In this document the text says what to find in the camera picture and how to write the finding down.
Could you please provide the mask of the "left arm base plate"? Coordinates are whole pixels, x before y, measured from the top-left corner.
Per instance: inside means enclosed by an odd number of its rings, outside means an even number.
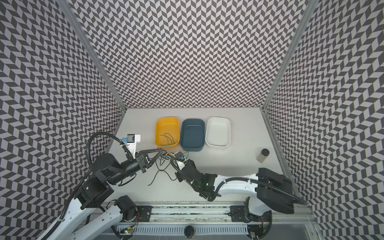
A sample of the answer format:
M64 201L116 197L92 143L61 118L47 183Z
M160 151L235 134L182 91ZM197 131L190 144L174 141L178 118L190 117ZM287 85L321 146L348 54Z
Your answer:
M127 222L149 222L152 210L152 206L132 207L124 214L123 219Z

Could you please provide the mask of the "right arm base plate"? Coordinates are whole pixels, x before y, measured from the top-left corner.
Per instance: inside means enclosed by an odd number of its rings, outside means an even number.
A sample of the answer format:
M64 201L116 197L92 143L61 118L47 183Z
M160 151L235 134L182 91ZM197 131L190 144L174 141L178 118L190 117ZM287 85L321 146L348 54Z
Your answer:
M270 222L272 220L272 212L265 212L262 216L252 215L246 213L245 206L230 206L230 212L228 216L231 218L232 222Z

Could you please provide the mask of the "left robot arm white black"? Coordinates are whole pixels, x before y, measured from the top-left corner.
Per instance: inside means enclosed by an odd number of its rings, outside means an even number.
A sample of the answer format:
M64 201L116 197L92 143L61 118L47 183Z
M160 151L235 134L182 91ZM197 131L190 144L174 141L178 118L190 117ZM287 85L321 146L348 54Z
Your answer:
M126 153L127 160L119 163L109 153L98 156L95 160L91 156L91 144L97 136L107 136L118 141ZM98 132L91 135L86 146L86 155L89 170L75 187L70 198L65 203L60 216L40 236L40 240L93 240L108 228L122 240L126 234L120 234L115 225L121 221L133 222L134 233L143 214L134 201L128 196L119 197L113 206L103 210L103 213L81 229L78 225L94 211L102 208L102 203L114 192L113 185L118 184L127 177L135 176L137 172L146 172L157 159L165 152L164 149L144 150L133 157L127 145L116 136Z

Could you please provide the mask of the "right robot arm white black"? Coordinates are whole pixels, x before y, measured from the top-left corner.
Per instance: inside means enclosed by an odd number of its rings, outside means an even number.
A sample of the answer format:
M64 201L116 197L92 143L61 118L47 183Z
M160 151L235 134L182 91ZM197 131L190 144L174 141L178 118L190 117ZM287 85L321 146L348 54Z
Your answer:
M191 159L171 158L179 182L185 182L209 202L224 195L244 195L244 212L247 219L261 217L269 211L294 214L295 204L308 203L293 193L293 183L284 175L267 168L259 168L256 174L227 177L199 172Z

